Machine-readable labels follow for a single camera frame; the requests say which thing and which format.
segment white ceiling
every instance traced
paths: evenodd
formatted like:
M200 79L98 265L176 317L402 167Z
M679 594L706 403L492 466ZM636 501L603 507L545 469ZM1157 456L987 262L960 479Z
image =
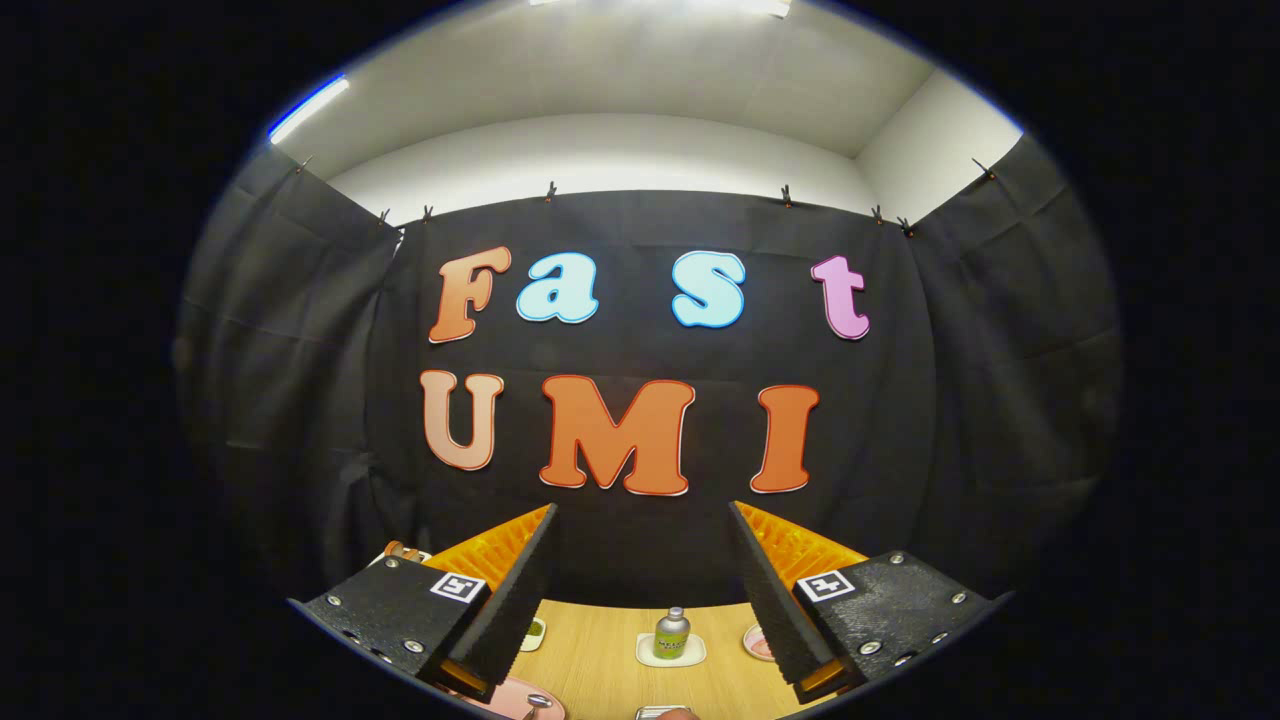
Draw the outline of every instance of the white ceiling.
M279 145L332 178L449 132L573 113L728 123L852 158L933 65L794 0L472 3L343 68L351 87Z

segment light blue letter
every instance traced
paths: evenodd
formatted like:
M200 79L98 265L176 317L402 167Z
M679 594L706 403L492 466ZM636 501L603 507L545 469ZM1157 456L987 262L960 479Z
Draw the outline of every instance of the light blue letter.
M559 277L548 278L557 268ZM516 313L526 320L543 323L559 318L562 323L577 324L600 306L591 297L595 260L581 252L548 255L529 268L529 277L538 282L529 283L516 297Z
M686 328L723 328L742 315L746 268L737 255L695 250L685 252L671 266L671 279L689 295L677 295L671 311Z

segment ceiling light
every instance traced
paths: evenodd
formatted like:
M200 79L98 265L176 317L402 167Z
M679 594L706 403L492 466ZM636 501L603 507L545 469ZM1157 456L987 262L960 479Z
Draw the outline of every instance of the ceiling light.
M335 79L330 81L329 85L317 90L311 97L302 101L301 105L293 109L292 113L284 117L274 128L271 128L271 145L275 145L284 140L287 135L293 132L293 128L302 124L302 120L316 114L316 110L324 108L330 100L338 96L339 92L347 90L351 83L347 82L347 76L338 76Z
M746 0L745 5L774 18L785 18L791 12L791 0Z

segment binder clip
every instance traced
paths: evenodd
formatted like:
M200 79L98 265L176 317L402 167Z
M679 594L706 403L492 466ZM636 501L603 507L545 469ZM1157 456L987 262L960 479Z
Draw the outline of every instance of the binder clip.
M987 173L987 179L996 179L996 173L993 173L989 169L987 169L987 167L983 165L982 163L979 163L977 158L969 158L969 159L973 160L974 165L978 165L979 168L982 168L983 173Z

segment white wall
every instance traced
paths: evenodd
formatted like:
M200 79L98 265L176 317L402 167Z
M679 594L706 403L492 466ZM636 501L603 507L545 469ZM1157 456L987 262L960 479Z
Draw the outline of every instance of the white wall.
M1023 136L984 97L942 70L881 128L858 155L858 168L886 218L916 222L950 200Z
M604 190L699 190L870 214L876 205L849 158L767 132L667 115L554 115L434 137L357 165L329 184L401 224L433 214Z

